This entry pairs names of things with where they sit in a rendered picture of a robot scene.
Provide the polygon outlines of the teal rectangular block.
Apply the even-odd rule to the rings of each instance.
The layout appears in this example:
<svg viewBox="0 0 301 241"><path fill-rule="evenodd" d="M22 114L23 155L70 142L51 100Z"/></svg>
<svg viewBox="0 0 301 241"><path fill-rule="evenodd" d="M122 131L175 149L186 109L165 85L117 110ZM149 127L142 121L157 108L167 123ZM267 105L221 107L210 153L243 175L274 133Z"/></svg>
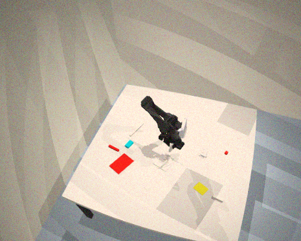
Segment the teal rectangular block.
<svg viewBox="0 0 301 241"><path fill-rule="evenodd" d="M126 146L127 148L129 148L129 147L131 147L132 144L133 144L133 142L129 140L129 141L126 143L125 146Z"/></svg>

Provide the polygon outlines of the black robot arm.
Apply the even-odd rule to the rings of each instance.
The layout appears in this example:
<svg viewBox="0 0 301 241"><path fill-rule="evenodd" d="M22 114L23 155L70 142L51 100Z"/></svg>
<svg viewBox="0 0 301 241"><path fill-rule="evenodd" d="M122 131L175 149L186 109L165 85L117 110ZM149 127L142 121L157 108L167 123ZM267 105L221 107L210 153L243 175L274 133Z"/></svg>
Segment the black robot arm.
<svg viewBox="0 0 301 241"><path fill-rule="evenodd" d="M146 96L141 101L141 107L144 108L151 117L157 123L159 131L166 137L171 138L174 145L179 144L182 140L179 137L179 129L181 129L182 122L178 121L178 116L166 113L156 104L154 104L153 99L150 96ZM162 119L162 118L163 119ZM167 135L166 135L167 133Z"/></svg>

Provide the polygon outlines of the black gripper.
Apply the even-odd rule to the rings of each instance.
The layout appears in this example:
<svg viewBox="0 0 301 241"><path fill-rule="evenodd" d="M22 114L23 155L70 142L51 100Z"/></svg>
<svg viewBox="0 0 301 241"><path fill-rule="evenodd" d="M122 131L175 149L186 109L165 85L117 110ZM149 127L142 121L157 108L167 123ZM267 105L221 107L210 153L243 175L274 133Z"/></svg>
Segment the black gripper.
<svg viewBox="0 0 301 241"><path fill-rule="evenodd" d="M168 147L170 147L170 143L173 144L173 149L177 148L177 149L181 149L184 146L184 142L181 141L179 144L174 145L173 141L171 140L171 138L166 138L162 133L159 135L159 140L163 141Z"/></svg>

